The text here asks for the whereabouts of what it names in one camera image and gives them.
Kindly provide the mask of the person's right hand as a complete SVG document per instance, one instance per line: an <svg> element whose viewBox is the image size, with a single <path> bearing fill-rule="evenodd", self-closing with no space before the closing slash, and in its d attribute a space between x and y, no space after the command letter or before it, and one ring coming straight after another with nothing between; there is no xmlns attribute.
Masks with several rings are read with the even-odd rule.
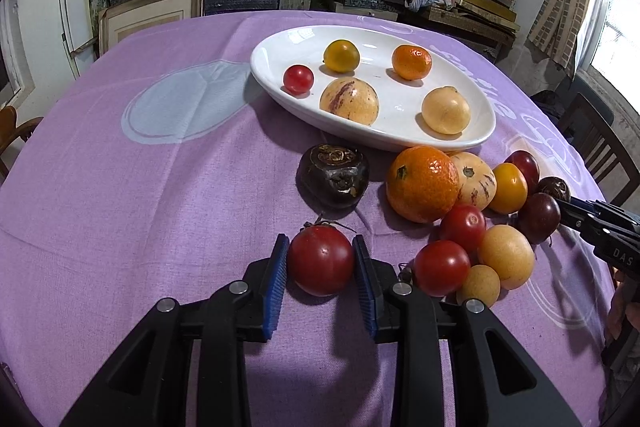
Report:
<svg viewBox="0 0 640 427"><path fill-rule="evenodd" d="M639 303L626 303L623 298L623 289L625 286L625 274L618 270L614 271L614 280L617 286L611 301L611 309L605 320L605 340L610 341L616 339L622 331L623 319L627 319L634 326L634 329L640 331L640 307Z"/></svg>

